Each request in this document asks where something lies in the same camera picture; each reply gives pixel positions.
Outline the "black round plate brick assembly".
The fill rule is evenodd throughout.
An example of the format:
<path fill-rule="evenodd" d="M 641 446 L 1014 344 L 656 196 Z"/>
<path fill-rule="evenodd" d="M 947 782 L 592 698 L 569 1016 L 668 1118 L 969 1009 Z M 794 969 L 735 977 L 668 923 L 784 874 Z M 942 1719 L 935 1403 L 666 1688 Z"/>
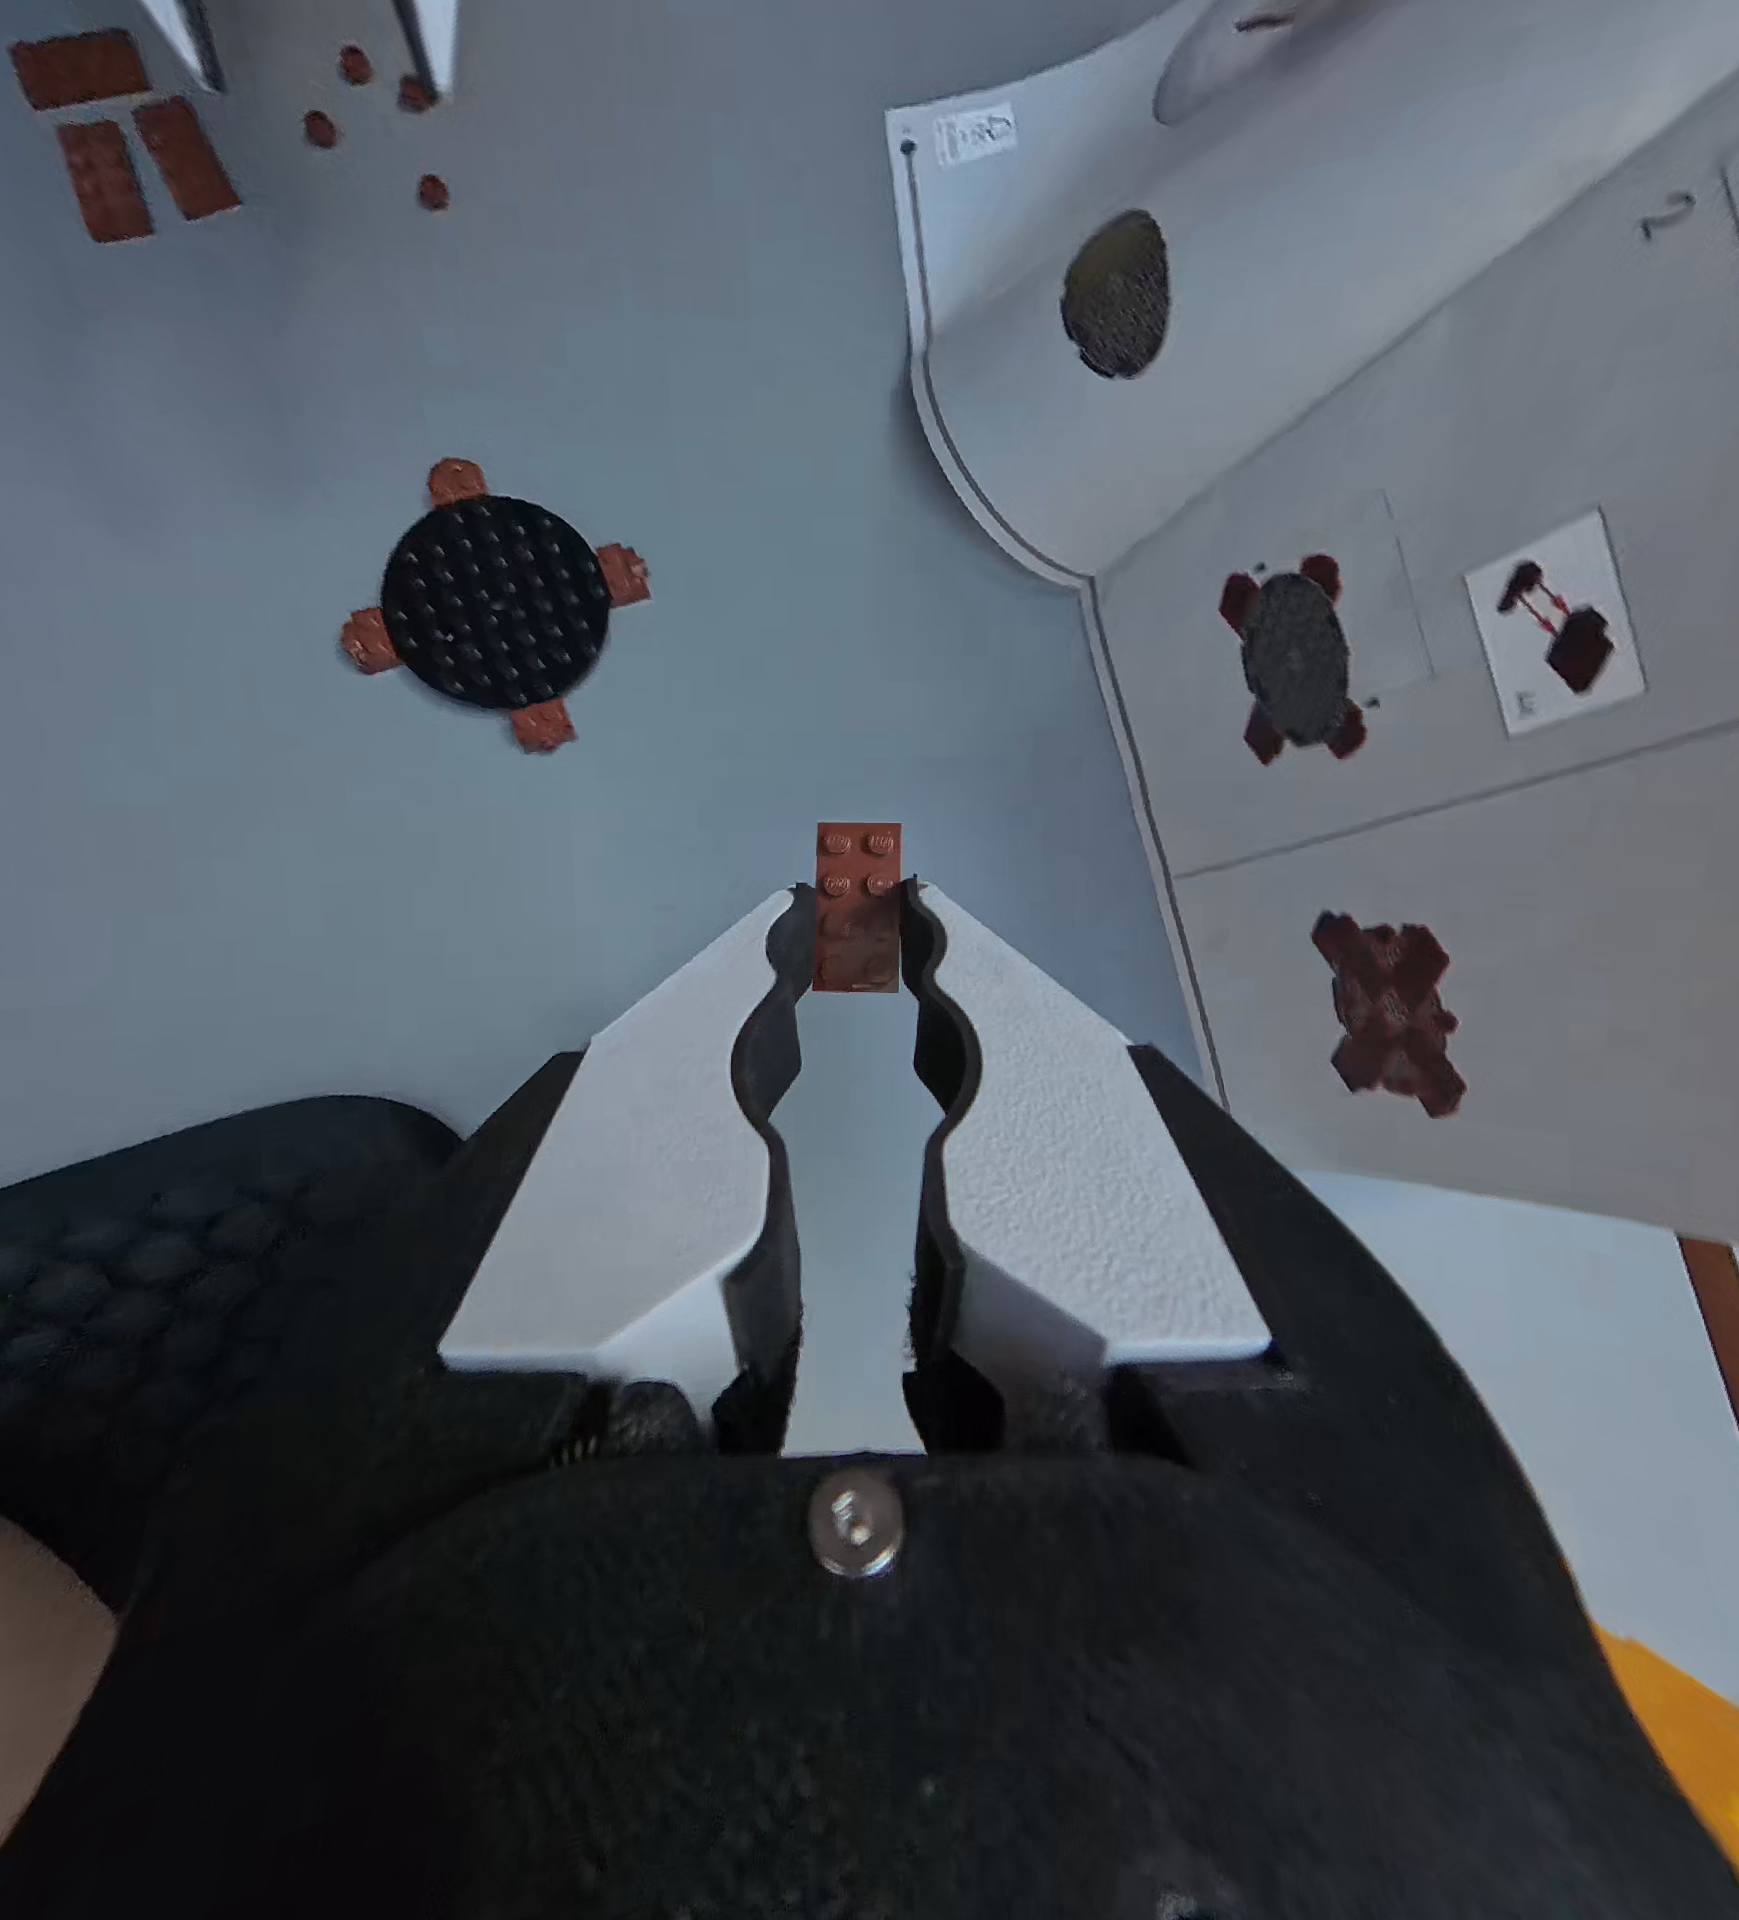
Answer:
<path fill-rule="evenodd" d="M 589 544 L 449 457 L 426 470 L 426 516 L 393 542 L 378 606 L 341 621 L 336 646 L 364 676 L 406 673 L 449 704 L 498 710 L 523 753 L 556 753 L 576 739 L 569 695 L 592 676 L 615 613 L 647 599 L 635 548 Z"/>

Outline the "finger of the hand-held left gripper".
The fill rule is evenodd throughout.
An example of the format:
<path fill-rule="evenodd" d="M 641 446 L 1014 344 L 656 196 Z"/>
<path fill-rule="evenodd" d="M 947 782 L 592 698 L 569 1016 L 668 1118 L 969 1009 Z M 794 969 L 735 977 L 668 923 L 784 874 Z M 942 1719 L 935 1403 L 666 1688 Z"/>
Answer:
<path fill-rule="evenodd" d="M 459 56 L 459 3 L 456 0 L 393 0 L 390 3 L 410 73 L 423 87 L 426 99 L 449 99 L 456 94 Z"/>
<path fill-rule="evenodd" d="M 229 89 L 205 3 L 143 0 L 137 6 L 201 94 Z"/>

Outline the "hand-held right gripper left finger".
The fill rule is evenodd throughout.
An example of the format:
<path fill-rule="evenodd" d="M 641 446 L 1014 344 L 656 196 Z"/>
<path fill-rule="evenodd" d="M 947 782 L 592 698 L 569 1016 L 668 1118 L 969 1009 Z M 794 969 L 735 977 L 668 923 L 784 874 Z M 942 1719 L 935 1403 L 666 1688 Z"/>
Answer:
<path fill-rule="evenodd" d="M 802 1050 L 807 884 L 773 891 L 579 1057 L 437 1341 L 450 1373 L 675 1386 L 777 1456 L 802 1261 L 773 1118 Z"/>

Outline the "brown rectangular brick plate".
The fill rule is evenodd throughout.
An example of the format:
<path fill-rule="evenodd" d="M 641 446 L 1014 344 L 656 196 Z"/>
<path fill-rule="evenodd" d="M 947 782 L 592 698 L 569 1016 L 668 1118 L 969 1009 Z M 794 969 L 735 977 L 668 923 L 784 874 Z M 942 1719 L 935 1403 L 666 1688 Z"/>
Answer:
<path fill-rule="evenodd" d="M 182 221 L 199 225 L 242 205 L 192 99 L 151 99 L 136 107 L 130 119 Z"/>
<path fill-rule="evenodd" d="M 123 127 L 111 119 L 55 126 L 70 196 L 95 246 L 151 240 L 156 225 Z"/>
<path fill-rule="evenodd" d="M 149 73 L 127 30 L 19 38 L 7 52 L 20 99 L 38 113 L 149 94 Z"/>
<path fill-rule="evenodd" d="M 896 820 L 822 820 L 815 897 L 815 992 L 896 992 L 902 972 L 902 830 Z"/>

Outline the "black quilted pad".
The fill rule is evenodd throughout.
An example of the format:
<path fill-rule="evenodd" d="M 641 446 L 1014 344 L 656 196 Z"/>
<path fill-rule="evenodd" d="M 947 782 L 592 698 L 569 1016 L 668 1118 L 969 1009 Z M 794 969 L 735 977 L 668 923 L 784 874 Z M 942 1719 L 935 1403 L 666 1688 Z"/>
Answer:
<path fill-rule="evenodd" d="M 456 1147 L 322 1095 L 0 1188 L 0 1518 L 119 1613 L 169 1478 Z"/>

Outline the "white instruction booklet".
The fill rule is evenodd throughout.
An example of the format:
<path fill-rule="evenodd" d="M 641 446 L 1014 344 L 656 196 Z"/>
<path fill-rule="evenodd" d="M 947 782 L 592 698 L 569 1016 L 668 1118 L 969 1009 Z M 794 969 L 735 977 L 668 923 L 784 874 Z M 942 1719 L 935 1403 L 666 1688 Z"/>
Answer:
<path fill-rule="evenodd" d="M 884 113 L 914 409 L 1221 1102 L 1739 1242 L 1739 3 L 1249 12 Z"/>

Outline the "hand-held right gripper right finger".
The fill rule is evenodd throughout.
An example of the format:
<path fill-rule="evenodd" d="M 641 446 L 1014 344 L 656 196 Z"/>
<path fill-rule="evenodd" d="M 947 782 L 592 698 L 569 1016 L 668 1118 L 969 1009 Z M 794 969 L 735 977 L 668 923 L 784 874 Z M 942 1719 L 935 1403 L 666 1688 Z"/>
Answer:
<path fill-rule="evenodd" d="M 902 984 L 937 1105 L 902 1375 L 926 1451 L 1087 1451 L 1120 1370 L 1268 1360 L 1134 1041 L 933 883 L 902 884 Z"/>

